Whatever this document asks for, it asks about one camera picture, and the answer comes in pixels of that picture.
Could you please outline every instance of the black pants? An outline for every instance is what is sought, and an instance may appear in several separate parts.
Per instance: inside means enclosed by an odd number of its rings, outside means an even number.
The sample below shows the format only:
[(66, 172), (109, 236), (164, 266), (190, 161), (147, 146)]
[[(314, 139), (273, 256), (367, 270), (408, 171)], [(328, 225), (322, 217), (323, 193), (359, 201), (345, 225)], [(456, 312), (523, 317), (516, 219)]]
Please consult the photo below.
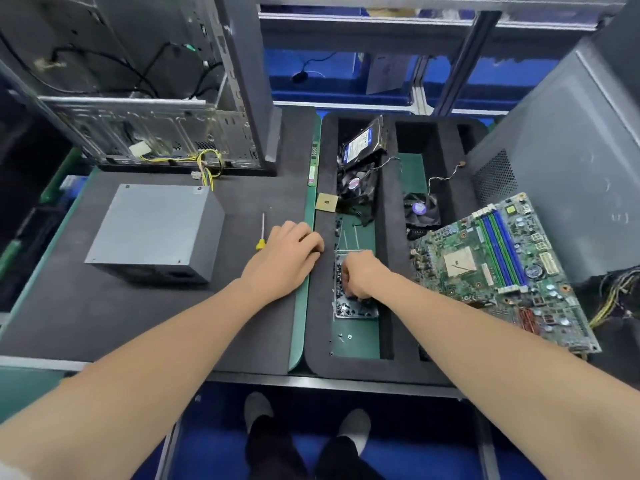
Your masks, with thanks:
[[(250, 480), (308, 480), (293, 439), (274, 418), (260, 416), (246, 443)], [(384, 480), (360, 459), (356, 445), (346, 436), (333, 438), (324, 446), (314, 469), (317, 480)]]

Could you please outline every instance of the shoe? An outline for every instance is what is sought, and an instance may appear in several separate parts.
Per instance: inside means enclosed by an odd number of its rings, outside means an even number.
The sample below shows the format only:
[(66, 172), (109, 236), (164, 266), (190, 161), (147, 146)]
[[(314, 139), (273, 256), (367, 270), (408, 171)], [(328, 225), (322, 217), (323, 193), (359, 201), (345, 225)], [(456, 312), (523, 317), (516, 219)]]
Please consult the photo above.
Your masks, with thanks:
[(252, 392), (244, 401), (244, 423), (247, 434), (251, 433), (251, 427), (260, 416), (273, 418), (271, 403), (261, 392)]
[(367, 445), (370, 431), (371, 419), (369, 415), (362, 409), (354, 409), (342, 421), (338, 436), (347, 436), (356, 445), (358, 456), (360, 456)]

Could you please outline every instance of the green circuit board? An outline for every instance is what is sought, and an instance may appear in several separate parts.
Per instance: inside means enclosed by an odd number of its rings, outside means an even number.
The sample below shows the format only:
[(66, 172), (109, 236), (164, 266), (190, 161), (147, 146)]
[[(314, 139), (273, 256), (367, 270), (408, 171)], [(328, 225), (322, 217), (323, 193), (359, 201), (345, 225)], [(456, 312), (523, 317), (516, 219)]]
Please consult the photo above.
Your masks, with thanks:
[(569, 349), (601, 348), (526, 194), (410, 243), (415, 281)]

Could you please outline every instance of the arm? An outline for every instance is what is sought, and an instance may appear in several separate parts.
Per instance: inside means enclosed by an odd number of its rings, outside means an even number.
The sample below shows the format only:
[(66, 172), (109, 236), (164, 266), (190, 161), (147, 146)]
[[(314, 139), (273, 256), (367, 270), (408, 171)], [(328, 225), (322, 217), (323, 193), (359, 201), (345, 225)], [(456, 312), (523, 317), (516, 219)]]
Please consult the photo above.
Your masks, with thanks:
[(391, 273), (370, 251), (347, 256), (342, 275), (348, 294), (393, 310), (546, 478), (638, 478), (638, 391), (555, 344)]
[(302, 284), (324, 250), (307, 224), (274, 227), (265, 249), (208, 300), (133, 339), (0, 427), (0, 461), (41, 479), (130, 478), (267, 303)]

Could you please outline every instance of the hand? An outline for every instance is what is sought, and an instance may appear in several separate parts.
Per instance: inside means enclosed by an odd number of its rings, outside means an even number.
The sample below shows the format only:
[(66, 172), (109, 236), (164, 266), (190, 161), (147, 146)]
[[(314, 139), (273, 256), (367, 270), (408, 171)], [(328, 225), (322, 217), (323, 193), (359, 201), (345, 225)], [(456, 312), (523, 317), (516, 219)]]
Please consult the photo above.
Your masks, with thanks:
[(349, 253), (342, 263), (342, 289), (347, 296), (371, 298), (373, 284), (385, 273), (390, 271), (372, 251)]
[(271, 230), (267, 245), (247, 263), (241, 281), (270, 303), (298, 288), (323, 251), (322, 237), (309, 224), (287, 221)]

